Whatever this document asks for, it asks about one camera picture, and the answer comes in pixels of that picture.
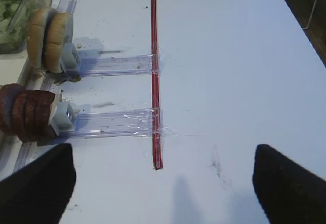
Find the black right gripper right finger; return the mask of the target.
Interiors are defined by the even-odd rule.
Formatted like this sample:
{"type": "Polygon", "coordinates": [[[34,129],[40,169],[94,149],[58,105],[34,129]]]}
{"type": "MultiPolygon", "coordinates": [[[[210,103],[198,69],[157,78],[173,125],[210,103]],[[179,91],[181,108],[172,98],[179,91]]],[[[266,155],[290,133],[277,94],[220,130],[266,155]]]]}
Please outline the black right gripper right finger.
{"type": "Polygon", "coordinates": [[[252,183],[269,223],[325,223],[325,180],[270,145],[256,147],[252,183]]]}

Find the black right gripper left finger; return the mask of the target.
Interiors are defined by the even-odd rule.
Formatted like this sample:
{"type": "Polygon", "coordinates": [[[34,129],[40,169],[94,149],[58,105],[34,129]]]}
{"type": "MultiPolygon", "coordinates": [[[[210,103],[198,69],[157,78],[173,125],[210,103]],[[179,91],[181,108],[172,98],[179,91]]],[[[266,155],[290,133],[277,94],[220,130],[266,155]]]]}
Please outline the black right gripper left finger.
{"type": "Polygon", "coordinates": [[[59,223],[75,184],[72,146],[56,145],[1,180],[1,223],[59,223]]]}

